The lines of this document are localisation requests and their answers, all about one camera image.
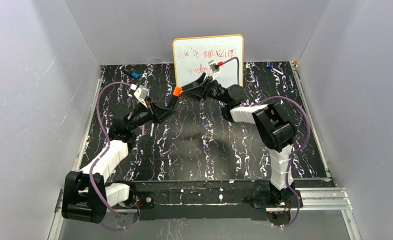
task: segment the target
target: red handwriting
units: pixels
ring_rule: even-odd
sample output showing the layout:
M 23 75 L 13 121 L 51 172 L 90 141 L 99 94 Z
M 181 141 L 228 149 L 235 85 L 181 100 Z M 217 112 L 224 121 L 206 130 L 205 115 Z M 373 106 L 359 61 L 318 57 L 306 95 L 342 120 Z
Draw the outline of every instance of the red handwriting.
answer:
M 180 48 L 179 48 L 178 53 L 179 53 L 179 58 L 181 58 L 181 59 L 183 59 L 184 57 L 189 56 L 188 51 L 186 51 L 186 50 L 181 50 Z
M 199 65 L 198 68 L 191 68 L 187 71 L 188 73 L 200 75 L 202 73 L 211 74 L 211 68 L 209 66 L 203 66 L 202 64 Z
M 193 50 L 192 47 L 190 48 L 190 50 L 193 52 L 193 55 L 195 57 L 197 57 L 198 59 L 200 58 L 200 57 L 198 57 L 198 51 L 197 50 Z
M 200 51 L 197 49 L 193 49 L 190 47 L 190 52 L 193 54 L 193 57 L 195 58 L 200 58 Z M 178 56 L 180 59 L 186 58 L 186 57 L 192 57 L 192 55 L 189 55 L 189 52 L 185 49 L 180 49 L 177 52 Z M 218 58 L 232 58 L 236 56 L 236 48 L 233 49 L 226 49 L 226 48 L 218 48 L 218 49 L 211 49 L 204 51 L 202 53 L 202 56 L 204 58 L 213 58 L 213 57 L 218 57 Z

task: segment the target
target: black mounting bracket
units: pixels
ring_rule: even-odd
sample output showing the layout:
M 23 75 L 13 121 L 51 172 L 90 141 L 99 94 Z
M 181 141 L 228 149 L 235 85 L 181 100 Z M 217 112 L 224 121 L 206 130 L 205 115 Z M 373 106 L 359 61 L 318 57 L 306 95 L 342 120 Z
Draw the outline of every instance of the black mounting bracket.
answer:
M 294 182 L 290 185 L 290 187 L 295 189 Z M 261 184 L 256 181 L 251 192 L 251 197 L 246 197 L 245 201 L 256 209 L 275 208 L 280 203 L 288 202 L 291 202 L 293 206 L 297 206 L 297 201 L 299 201 L 300 206 L 302 207 L 303 201 L 301 199 L 301 193 L 298 190 L 295 190 L 295 192 L 297 193 L 299 200 L 292 194 L 292 191 L 289 190 L 289 188 L 278 190 L 272 185 L 272 183 Z
M 95 173 L 93 179 L 102 196 L 107 199 L 104 176 Z M 99 224 L 104 219 L 106 212 L 107 207 L 95 192 L 89 174 L 82 171 L 70 171 L 64 182 L 62 217 Z
M 145 191 L 138 191 L 136 188 L 136 183 L 133 181 L 124 181 L 124 180 L 117 180 L 115 183 L 119 184 L 126 184 L 130 187 L 130 194 L 129 199 L 124 201 L 125 205 L 134 203 L 135 199 L 138 198 L 141 200 L 140 209 L 148 210 L 153 209 L 155 205 L 155 194 L 153 191 L 145 190 Z
M 199 78 L 183 86 L 182 96 L 186 96 L 195 101 L 205 101 L 208 97 L 223 102 L 226 105 L 221 110 L 221 115 L 229 122 L 233 122 L 231 109 L 241 104 L 245 99 L 244 89 L 233 84 L 228 88 L 222 87 L 212 76 L 202 73 Z
M 280 102 L 270 103 L 252 116 L 262 142 L 269 149 L 282 152 L 282 148 L 294 143 L 297 130 Z
M 137 106 L 126 114 L 122 119 L 114 118 L 109 129 L 110 140 L 120 140 L 127 143 L 129 151 L 135 146 L 136 134 L 133 132 L 139 126 L 152 121 L 160 124 L 175 113 L 175 110 L 155 103 L 150 97 L 145 99 L 145 105 L 138 103 Z

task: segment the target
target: metal frame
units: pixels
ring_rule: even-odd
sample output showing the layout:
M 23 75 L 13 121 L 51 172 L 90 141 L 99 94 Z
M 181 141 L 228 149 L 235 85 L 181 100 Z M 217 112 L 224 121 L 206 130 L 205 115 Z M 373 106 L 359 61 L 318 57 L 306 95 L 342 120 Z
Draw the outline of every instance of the metal frame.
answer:
M 312 115 L 310 113 L 309 105 L 307 104 L 306 96 L 304 95 L 303 85 L 301 83 L 300 75 L 297 72 L 297 66 L 295 65 L 295 63 L 293 61 L 290 61 L 289 63 L 290 63 L 290 66 L 292 68 L 292 73 L 293 73 L 293 76 L 295 78 L 295 82 L 296 82 L 296 85 L 298 87 L 299 94 L 301 95 L 302 103 L 304 104 L 305 112 L 307 113 L 308 118 L 310 119 L 311 131 L 312 131 L 314 139 L 315 139 L 315 141 L 317 143 L 317 147 L 318 147 L 318 151 L 320 153 L 321 161 L 323 162 L 324 169 L 326 170 L 326 175 L 330 178 L 331 174 L 329 173 L 328 163 L 326 162 L 326 158 L 325 158 L 325 155 L 323 153 L 322 145 L 321 145 L 321 143 L 319 141 L 319 137 L 318 137 L 318 134 L 317 134 L 317 131 L 316 131 L 316 127 L 315 127 L 315 125 L 313 123 L 313 118 L 312 118 Z
M 63 226 L 64 218 L 61 216 L 61 204 L 63 202 L 63 190 L 59 191 L 58 200 L 56 201 L 55 213 L 52 220 L 52 225 L 49 230 L 48 240 L 57 240 L 60 237 L 61 227 Z
M 343 220 L 345 221 L 346 229 L 348 230 L 349 238 L 351 240 L 361 240 L 359 229 L 357 228 L 356 221 L 354 220 L 352 210 L 341 210 Z
M 350 200 L 348 199 L 345 188 L 343 187 L 313 187 L 313 188 L 296 188 L 301 192 L 304 207 L 300 210 L 343 210 L 351 211 Z M 277 211 L 275 207 L 266 208 L 266 211 Z

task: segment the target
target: orange marker cap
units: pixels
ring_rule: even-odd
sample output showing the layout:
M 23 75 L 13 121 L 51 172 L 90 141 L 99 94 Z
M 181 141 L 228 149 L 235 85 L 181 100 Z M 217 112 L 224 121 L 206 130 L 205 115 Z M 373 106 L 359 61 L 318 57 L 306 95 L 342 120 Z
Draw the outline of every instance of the orange marker cap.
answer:
M 173 95 L 179 97 L 181 95 L 181 92 L 182 92 L 182 88 L 180 86 L 177 86 L 174 88 Z

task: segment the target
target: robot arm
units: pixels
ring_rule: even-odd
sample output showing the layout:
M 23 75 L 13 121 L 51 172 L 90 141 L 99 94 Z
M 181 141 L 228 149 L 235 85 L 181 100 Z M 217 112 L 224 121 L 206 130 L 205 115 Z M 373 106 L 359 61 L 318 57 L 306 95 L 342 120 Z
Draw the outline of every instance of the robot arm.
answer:
M 219 74 L 219 66 L 211 61 L 213 76 Z M 228 88 L 222 87 L 213 76 L 203 73 L 196 81 L 189 83 L 183 88 L 176 87 L 167 106 L 159 105 L 148 97 L 148 89 L 143 86 L 132 84 L 131 89 L 135 90 L 134 96 L 139 101 L 138 105 L 121 119 L 113 119 L 108 136 L 110 148 L 102 156 L 102 152 L 87 166 L 80 171 L 70 171 L 64 184 L 64 195 L 62 201 L 62 216 L 66 219 L 74 219 L 85 222 L 100 223 L 107 207 L 99 199 L 92 184 L 90 183 L 91 165 L 99 159 L 94 166 L 92 176 L 96 187 L 108 204 L 114 205 L 134 201 L 133 185 L 129 183 L 112 183 L 106 186 L 106 180 L 117 165 L 126 158 L 135 146 L 136 134 L 134 130 L 147 122 L 160 124 L 171 116 L 175 111 L 174 107 L 180 96 L 185 96 L 196 101 L 204 101 L 208 97 L 224 103 L 220 109 L 223 118 L 233 123 L 255 124 L 264 145 L 268 148 L 271 159 L 271 180 L 270 190 L 253 191 L 252 196 L 245 199 L 252 201 L 253 207 L 257 206 L 277 206 L 287 203 L 295 189 L 292 175 L 287 172 L 290 162 L 290 153 L 293 148 L 296 129 L 289 121 L 279 102 L 254 106 L 241 106 L 246 94 L 243 88 L 237 84 Z
M 217 76 L 219 66 L 213 62 L 209 64 L 214 76 Z M 286 177 L 292 188 L 294 180 L 290 170 L 287 174 L 287 167 L 297 131 L 279 102 L 241 106 L 245 99 L 241 86 L 234 84 L 224 88 L 212 76 L 206 77 L 205 73 L 196 81 L 183 86 L 182 96 L 196 101 L 204 101 L 208 97 L 218 100 L 225 103 L 221 108 L 225 120 L 255 124 L 271 158 L 270 193 L 266 198 L 275 205 L 290 199 L 292 192 L 287 188 Z
M 90 169 L 97 159 L 99 161 L 93 167 L 92 175 L 98 190 L 108 204 L 113 207 L 121 202 L 133 201 L 130 185 L 112 183 L 106 186 L 106 181 L 111 172 L 134 147 L 136 134 L 133 131 L 147 122 L 160 124 L 175 112 L 174 107 L 180 96 L 181 88 L 175 89 L 167 107 L 153 102 L 148 97 L 149 91 L 146 87 L 137 87 L 132 84 L 131 89 L 135 90 L 133 95 L 139 103 L 122 119 L 113 119 L 108 133 L 110 138 L 108 151 L 105 152 L 106 146 L 87 166 L 80 171 L 70 171 L 65 177 L 61 209 L 64 218 L 92 223 L 100 223 L 104 219 L 107 207 L 99 199 L 90 183 Z

